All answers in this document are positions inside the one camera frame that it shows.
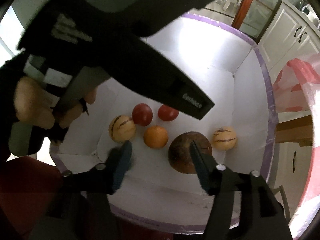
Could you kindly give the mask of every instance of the metal screw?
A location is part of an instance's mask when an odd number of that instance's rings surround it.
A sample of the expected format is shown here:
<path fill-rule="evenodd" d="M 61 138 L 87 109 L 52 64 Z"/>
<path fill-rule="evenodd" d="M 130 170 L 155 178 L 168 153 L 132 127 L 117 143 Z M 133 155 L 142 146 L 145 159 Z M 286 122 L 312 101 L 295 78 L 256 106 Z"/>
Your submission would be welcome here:
<path fill-rule="evenodd" d="M 225 171 L 227 169 L 227 167 L 223 164 L 218 164 L 216 166 L 216 168 L 219 170 L 219 171 Z"/>
<path fill-rule="evenodd" d="M 72 175 L 72 172 L 69 170 L 64 171 L 63 173 L 61 173 L 62 177 L 69 177 Z"/>
<path fill-rule="evenodd" d="M 260 172 L 259 171 L 251 171 L 251 174 L 254 177 L 259 177 L 260 176 Z"/>
<path fill-rule="evenodd" d="M 106 165 L 105 165 L 104 163 L 99 163 L 99 164 L 96 165 L 96 169 L 97 169 L 98 171 L 102 171 L 102 170 L 104 170 L 105 168 L 106 168 Z"/>

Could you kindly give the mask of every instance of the hand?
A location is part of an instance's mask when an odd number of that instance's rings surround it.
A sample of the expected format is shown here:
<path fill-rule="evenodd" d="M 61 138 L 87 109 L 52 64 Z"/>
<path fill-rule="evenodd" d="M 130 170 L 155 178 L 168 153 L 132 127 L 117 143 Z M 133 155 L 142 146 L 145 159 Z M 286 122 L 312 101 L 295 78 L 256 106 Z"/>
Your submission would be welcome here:
<path fill-rule="evenodd" d="M 89 92 L 84 100 L 88 104 L 95 102 L 97 88 Z M 50 129 L 55 122 L 61 128 L 67 128 L 83 112 L 83 106 L 78 103 L 65 113 L 52 114 L 52 109 L 45 103 L 44 93 L 41 86 L 32 78 L 22 77 L 17 83 L 14 93 L 14 107 L 17 118 L 25 123 Z"/>

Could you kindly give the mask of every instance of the red tomato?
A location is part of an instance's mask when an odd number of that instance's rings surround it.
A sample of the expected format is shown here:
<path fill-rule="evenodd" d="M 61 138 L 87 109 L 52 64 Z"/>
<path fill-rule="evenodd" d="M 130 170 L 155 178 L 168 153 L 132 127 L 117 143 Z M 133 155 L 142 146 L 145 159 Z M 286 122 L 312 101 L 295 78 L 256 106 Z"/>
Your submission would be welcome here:
<path fill-rule="evenodd" d="M 152 109 L 147 104 L 138 104 L 132 110 L 132 120 L 135 124 L 147 126 L 151 123 L 152 117 Z"/>
<path fill-rule="evenodd" d="M 158 116 L 162 121 L 173 121 L 179 115 L 179 111 L 169 106 L 162 105 L 158 110 Z"/>

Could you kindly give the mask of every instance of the black handle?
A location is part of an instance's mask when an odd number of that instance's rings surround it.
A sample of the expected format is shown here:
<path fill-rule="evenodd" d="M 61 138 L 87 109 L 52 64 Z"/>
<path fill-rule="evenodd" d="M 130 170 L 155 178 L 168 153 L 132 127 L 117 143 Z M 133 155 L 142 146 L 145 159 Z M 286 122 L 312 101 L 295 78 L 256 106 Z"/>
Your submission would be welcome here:
<path fill-rule="evenodd" d="M 299 41 L 298 41 L 299 43 L 301 42 L 302 36 L 305 35 L 305 34 L 307 34 L 307 32 L 304 32 L 303 34 L 300 35 L 300 39 L 299 39 Z"/>
<path fill-rule="evenodd" d="M 296 29 L 296 33 L 294 34 L 295 37 L 297 37 L 297 31 L 302 29 L 302 26 L 300 26 L 298 29 Z"/>

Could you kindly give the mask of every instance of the wooden plank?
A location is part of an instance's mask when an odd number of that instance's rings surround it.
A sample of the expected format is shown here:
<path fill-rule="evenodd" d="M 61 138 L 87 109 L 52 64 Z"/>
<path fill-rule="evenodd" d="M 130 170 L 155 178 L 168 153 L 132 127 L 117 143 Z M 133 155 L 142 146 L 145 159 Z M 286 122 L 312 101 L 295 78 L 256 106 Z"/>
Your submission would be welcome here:
<path fill-rule="evenodd" d="M 290 120 L 287 122 L 278 123 L 277 124 L 277 131 L 287 130 L 287 129 L 291 129 L 291 128 L 295 128 L 295 127 L 302 127 L 302 126 L 307 126 L 307 125 L 312 125 L 311 115 L 300 117 L 300 118 Z"/>
<path fill-rule="evenodd" d="M 311 115 L 279 123 L 276 127 L 276 143 L 299 142 L 309 146 L 312 144 L 312 129 Z"/>
<path fill-rule="evenodd" d="M 232 27 L 236 29 L 240 29 L 240 26 L 242 25 L 245 16 L 247 15 L 250 5 L 252 4 L 253 0 L 241 0 L 240 8 L 237 11 L 237 14 L 232 22 Z"/>

